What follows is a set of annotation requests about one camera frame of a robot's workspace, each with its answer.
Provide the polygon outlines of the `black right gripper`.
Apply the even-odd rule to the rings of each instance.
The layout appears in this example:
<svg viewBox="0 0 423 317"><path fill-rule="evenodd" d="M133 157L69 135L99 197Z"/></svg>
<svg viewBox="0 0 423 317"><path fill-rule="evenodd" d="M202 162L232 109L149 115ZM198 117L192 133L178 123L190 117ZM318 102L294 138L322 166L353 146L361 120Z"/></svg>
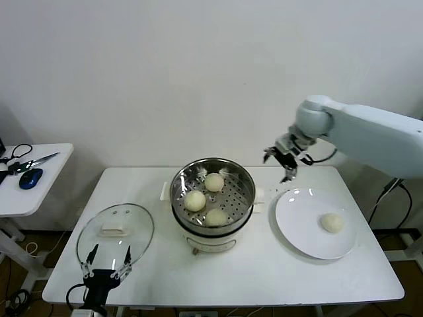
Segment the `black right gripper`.
<svg viewBox="0 0 423 317"><path fill-rule="evenodd" d="M262 162L265 164L270 157L273 157L285 170L285 176L281 179L281 183L290 182L297 176L297 162L291 153L283 154L275 147L268 147L264 150Z"/></svg>

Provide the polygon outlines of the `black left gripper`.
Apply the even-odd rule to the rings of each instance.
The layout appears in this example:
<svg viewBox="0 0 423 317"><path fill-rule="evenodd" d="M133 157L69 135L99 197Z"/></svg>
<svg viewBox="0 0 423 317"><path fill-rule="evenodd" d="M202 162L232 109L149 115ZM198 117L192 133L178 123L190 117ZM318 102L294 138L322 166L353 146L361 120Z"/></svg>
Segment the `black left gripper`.
<svg viewBox="0 0 423 317"><path fill-rule="evenodd" d="M98 244L89 252L86 260L81 262L83 284L88 288L83 304L86 309L104 308L109 292L120 285L121 277L127 277L132 271L131 246L128 246L123 264L115 270L92 269L97 250Z"/></svg>

